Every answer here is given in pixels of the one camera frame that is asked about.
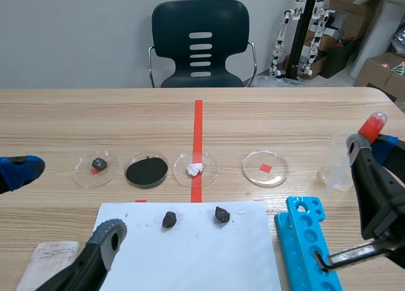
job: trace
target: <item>metal rod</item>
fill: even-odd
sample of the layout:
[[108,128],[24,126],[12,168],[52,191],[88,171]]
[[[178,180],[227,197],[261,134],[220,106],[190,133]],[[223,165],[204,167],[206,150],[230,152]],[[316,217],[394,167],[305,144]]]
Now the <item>metal rod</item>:
[[402,247],[405,241],[399,240],[375,240],[357,247],[330,255],[327,257],[328,264],[323,260],[319,252],[314,253],[314,258],[318,266],[324,272],[336,271],[353,264],[362,263],[378,256],[387,256],[392,251]]
[[299,58],[301,57],[302,47],[304,46],[305,35],[312,18],[316,0],[306,0],[304,13],[298,20],[296,35],[294,36],[294,43],[292,44],[289,64],[285,77],[289,79],[297,79]]
[[152,87],[154,87],[154,81],[153,81],[153,75],[152,75],[152,54],[151,54],[153,49],[154,49],[154,46],[151,46],[147,50],[148,55],[149,55],[149,78],[151,79]]
[[247,84],[247,87],[250,87],[251,84],[252,84],[252,81],[253,81],[254,77],[256,76],[256,73],[258,72],[258,60],[256,59],[256,50],[255,50],[255,48],[254,48],[254,43],[248,42],[248,44],[250,44],[251,47],[252,47],[253,63],[254,63],[253,76],[252,76],[252,78],[249,80],[249,83]]

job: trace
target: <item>gray wall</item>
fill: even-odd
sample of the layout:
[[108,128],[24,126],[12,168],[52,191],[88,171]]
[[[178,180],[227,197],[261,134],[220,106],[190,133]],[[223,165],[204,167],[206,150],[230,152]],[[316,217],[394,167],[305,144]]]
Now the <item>gray wall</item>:
[[[150,87],[151,14],[165,1],[171,0],[0,0],[0,88]],[[263,71],[282,11],[294,0],[239,1],[249,10]],[[250,50],[230,57],[227,68],[249,78]],[[173,70],[171,60],[154,57],[157,85]]]

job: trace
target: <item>floor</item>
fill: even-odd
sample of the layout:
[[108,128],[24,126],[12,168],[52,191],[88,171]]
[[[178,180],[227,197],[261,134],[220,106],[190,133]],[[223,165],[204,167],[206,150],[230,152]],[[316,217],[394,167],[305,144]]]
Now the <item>floor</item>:
[[[312,87],[352,87],[355,79],[349,76],[349,70],[351,65],[348,65],[344,70],[340,71],[338,74],[330,77],[329,79],[323,78],[321,76],[316,76],[311,80],[300,81],[312,86]],[[397,107],[405,114],[405,102],[395,102]]]

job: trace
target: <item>dark stone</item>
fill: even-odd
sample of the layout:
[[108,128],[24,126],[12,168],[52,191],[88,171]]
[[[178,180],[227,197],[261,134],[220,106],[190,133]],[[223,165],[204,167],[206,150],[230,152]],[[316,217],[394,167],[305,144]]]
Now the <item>dark stone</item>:
[[107,165],[107,161],[100,157],[97,157],[95,160],[93,160],[91,164],[91,166],[98,171],[105,170],[107,168]]
[[168,211],[165,215],[165,218],[163,218],[162,227],[171,228],[176,224],[176,221],[176,213]]
[[227,223],[230,219],[230,214],[227,212],[227,210],[222,209],[221,207],[216,207],[215,217],[221,223]]

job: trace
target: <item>red cap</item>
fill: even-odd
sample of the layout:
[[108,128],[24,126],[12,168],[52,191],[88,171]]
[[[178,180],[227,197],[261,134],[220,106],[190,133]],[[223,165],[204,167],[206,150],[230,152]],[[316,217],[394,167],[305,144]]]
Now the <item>red cap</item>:
[[370,116],[360,128],[359,134],[366,137],[372,144],[385,125],[385,121],[376,116]]

